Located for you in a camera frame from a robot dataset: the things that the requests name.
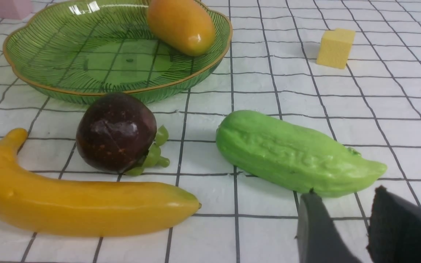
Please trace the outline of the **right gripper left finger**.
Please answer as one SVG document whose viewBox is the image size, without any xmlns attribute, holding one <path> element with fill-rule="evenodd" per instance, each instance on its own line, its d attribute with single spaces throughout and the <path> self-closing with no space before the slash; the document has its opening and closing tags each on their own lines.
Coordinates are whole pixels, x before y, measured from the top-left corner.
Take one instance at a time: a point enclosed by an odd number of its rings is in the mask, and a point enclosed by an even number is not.
<svg viewBox="0 0 421 263">
<path fill-rule="evenodd" d="M 344 243 L 314 189 L 300 197 L 296 239 L 300 263 L 360 262 Z"/>
</svg>

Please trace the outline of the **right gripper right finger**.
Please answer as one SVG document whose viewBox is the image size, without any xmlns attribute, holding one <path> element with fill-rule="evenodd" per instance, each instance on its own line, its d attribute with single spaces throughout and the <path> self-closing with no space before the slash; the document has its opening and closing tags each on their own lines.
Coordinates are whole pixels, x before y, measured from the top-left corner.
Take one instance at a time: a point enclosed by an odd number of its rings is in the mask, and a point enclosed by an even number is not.
<svg viewBox="0 0 421 263">
<path fill-rule="evenodd" d="M 367 250 L 375 263 L 421 263 L 421 208 L 377 187 Z"/>
</svg>

